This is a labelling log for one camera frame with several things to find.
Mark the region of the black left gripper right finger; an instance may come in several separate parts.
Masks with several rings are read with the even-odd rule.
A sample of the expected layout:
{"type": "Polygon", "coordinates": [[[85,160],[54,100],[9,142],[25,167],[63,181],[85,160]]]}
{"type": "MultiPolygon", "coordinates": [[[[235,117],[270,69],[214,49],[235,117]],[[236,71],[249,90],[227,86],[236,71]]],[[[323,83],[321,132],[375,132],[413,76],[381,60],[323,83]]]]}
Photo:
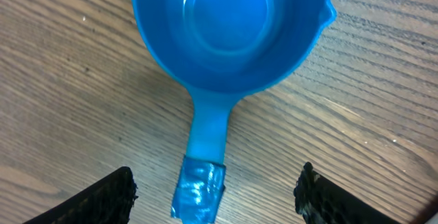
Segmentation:
{"type": "Polygon", "coordinates": [[[305,163],[294,188],[295,210],[306,224],[398,224],[305,163]]]}

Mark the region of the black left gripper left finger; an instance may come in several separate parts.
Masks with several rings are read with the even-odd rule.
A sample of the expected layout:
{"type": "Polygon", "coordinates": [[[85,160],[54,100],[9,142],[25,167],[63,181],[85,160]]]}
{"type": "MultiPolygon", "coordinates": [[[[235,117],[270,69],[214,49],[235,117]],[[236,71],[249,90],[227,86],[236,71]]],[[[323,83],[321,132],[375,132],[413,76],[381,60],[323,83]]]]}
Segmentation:
{"type": "Polygon", "coordinates": [[[122,166],[23,224],[128,224],[136,190],[131,169],[122,166]]]}

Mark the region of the blue plastic measuring scoop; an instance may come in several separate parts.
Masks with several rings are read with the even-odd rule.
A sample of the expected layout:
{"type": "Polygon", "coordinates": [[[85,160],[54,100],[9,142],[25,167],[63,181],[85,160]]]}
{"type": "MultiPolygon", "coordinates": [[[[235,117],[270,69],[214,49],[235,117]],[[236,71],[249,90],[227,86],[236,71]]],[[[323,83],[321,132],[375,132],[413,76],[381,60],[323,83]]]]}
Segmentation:
{"type": "Polygon", "coordinates": [[[331,0],[131,2],[149,53],[194,105],[170,214],[183,223],[213,223],[225,190],[232,109],[298,68],[335,9],[331,0]]]}

